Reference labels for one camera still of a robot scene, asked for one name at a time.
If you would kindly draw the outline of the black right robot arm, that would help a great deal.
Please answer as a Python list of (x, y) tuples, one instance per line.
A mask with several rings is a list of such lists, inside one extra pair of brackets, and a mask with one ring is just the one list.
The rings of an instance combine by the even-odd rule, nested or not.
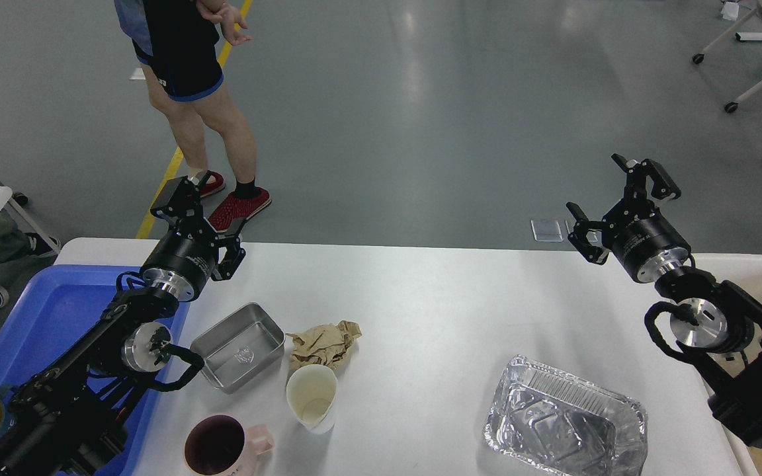
[(622, 198), (601, 219), (568, 202), (568, 240), (587, 262), (620, 263), (632, 281), (653, 284), (660, 301), (644, 326), (669, 358), (710, 386), (712, 416), (744, 445), (762, 449), (762, 303), (738, 284), (699, 268), (692, 248), (660, 211), (681, 189), (653, 160), (613, 154), (626, 176)]

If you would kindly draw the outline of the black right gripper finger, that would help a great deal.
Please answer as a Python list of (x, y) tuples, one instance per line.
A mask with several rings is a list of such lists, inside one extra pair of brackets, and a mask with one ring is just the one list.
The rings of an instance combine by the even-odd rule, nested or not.
[(589, 234), (590, 232), (604, 231), (607, 227), (605, 221), (590, 220), (577, 203), (566, 202), (566, 208), (575, 220), (572, 231), (568, 235), (569, 242), (587, 262), (604, 265), (610, 251), (605, 247), (592, 244), (589, 240)]
[(674, 201), (681, 197), (681, 189), (672, 180), (664, 167), (656, 161), (637, 161), (613, 153), (611, 159), (626, 174), (623, 199), (639, 200), (648, 198), (647, 182), (651, 180), (651, 196), (656, 201)]

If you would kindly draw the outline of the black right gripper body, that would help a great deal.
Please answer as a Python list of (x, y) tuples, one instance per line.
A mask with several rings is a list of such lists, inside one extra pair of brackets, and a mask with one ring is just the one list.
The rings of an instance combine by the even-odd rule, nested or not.
[(659, 280), (681, 267), (691, 247), (662, 216), (645, 192), (624, 190), (624, 196), (603, 217), (603, 246), (635, 282)]

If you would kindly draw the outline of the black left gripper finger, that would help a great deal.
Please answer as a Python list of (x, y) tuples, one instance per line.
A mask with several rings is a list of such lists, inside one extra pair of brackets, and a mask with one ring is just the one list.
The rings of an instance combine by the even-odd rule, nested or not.
[(202, 217), (200, 202), (200, 178), (181, 176), (164, 184), (157, 198), (152, 202), (150, 214), (164, 221)]
[(245, 258), (241, 234), (245, 223), (246, 220), (233, 220), (229, 229), (222, 234), (222, 247), (225, 248), (225, 255), (221, 261), (221, 280), (229, 280)]

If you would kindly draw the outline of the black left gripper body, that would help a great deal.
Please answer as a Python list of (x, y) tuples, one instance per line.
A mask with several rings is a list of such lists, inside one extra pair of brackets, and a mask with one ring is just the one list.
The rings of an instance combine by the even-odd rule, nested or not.
[(224, 232), (215, 232), (203, 216), (166, 222), (167, 234), (151, 251), (140, 275), (147, 287), (164, 290), (179, 302), (194, 301), (209, 281), (224, 281)]

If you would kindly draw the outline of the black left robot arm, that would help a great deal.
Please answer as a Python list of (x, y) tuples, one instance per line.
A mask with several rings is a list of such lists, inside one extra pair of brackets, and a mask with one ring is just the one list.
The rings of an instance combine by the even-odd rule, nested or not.
[(66, 352), (0, 387), (0, 475), (93, 475), (124, 452), (125, 422), (148, 391), (178, 391), (203, 370), (205, 359), (173, 344), (163, 320), (245, 258), (244, 223), (218, 231), (204, 217), (210, 175), (167, 181), (150, 210), (167, 232), (139, 271), (117, 276), (100, 319)]

